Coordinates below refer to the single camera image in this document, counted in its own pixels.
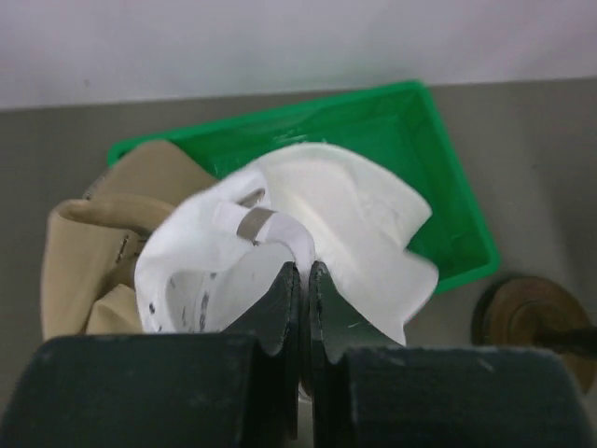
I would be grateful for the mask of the white cap black logo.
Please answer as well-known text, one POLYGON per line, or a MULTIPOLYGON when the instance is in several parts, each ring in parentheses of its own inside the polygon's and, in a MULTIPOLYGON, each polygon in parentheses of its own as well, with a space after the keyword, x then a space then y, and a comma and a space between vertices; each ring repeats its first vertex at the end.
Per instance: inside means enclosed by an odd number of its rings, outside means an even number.
POLYGON ((274 150, 184 200, 151 234, 134 270, 142 328, 220 331, 284 263, 295 264, 306 292, 321 261, 341 296, 403 343, 438 283, 437 267, 408 251, 431 214, 415 189, 348 149, 274 150))

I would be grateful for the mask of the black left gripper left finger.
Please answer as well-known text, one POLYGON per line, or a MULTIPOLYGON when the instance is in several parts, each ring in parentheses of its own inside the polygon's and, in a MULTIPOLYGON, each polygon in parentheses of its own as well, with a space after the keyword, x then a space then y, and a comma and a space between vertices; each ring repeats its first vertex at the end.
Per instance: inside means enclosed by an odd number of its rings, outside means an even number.
POLYGON ((299 274, 218 333, 42 344, 1 420, 5 447, 282 447, 298 435, 299 274))

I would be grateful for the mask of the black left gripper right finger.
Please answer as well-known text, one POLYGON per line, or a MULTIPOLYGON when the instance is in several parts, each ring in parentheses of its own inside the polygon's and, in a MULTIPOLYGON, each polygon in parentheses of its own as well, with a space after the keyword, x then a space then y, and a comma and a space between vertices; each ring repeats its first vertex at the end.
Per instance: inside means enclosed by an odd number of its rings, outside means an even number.
POLYGON ((535 347, 403 347, 338 292, 309 280, 317 447, 592 447, 596 437, 562 355, 595 359, 596 331, 545 330, 535 347))

